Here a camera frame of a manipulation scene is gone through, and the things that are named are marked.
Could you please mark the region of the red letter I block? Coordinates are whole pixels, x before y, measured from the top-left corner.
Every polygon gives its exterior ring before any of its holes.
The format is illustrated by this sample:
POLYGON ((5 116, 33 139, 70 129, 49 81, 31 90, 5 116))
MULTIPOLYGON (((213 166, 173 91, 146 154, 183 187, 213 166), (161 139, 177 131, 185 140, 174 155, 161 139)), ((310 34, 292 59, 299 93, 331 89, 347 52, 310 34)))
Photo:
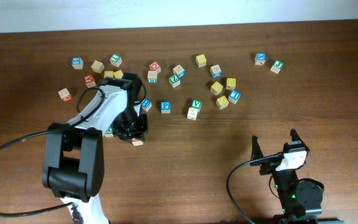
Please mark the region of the red letter I block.
POLYGON ((132 138, 131 143, 133 146, 141 146, 144 145, 144 141, 139 138, 132 138))

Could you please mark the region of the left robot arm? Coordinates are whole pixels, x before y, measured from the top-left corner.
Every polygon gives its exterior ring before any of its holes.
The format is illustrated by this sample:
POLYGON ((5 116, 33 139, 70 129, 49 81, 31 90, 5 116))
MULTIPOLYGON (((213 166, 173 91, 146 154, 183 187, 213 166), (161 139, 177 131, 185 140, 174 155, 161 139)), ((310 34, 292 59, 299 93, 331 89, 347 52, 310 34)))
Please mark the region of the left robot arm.
POLYGON ((104 178, 103 135, 132 142, 144 140, 147 116, 141 112, 138 75, 107 77, 77 116, 65 124, 53 123, 46 137, 42 183, 68 207, 74 223, 109 223, 99 191, 104 178))

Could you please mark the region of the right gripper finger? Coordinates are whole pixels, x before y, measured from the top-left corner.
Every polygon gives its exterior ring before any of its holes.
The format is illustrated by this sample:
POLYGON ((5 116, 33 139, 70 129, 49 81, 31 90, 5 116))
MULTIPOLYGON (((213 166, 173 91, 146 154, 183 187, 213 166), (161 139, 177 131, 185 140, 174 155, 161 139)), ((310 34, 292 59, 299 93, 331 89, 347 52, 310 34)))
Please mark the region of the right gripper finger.
POLYGON ((290 146, 300 145, 305 146, 305 143, 301 140, 301 137, 298 135, 295 129, 290 130, 291 141, 289 142, 290 146))
POLYGON ((252 136, 252 154, 251 154, 251 160, 257 160, 263 158, 262 150, 259 146, 258 137, 252 136))

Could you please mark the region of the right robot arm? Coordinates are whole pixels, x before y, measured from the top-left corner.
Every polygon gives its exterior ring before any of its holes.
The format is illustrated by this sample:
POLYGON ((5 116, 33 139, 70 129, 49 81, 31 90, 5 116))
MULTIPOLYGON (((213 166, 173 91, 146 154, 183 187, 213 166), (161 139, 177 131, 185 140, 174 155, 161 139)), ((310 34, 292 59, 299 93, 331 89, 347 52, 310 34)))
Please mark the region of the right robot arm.
POLYGON ((313 179, 298 178, 296 171, 306 164, 309 147, 295 129, 290 130, 291 141, 281 152, 264 156, 258 137, 252 136, 251 166, 260 167, 260 175, 269 175, 275 183, 283 209, 275 215, 275 223, 344 223, 338 218, 319 219, 322 214, 324 185, 313 179))

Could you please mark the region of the green letter R block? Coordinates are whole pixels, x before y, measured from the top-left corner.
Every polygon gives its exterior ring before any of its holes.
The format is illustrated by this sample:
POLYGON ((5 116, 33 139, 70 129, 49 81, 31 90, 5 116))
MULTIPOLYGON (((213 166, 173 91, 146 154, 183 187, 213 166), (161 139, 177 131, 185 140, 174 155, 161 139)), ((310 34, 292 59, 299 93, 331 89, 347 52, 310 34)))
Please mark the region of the green letter R block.
POLYGON ((112 131, 112 127, 108 127, 108 129, 104 132, 104 136, 107 138, 111 138, 113 137, 113 131, 112 131))

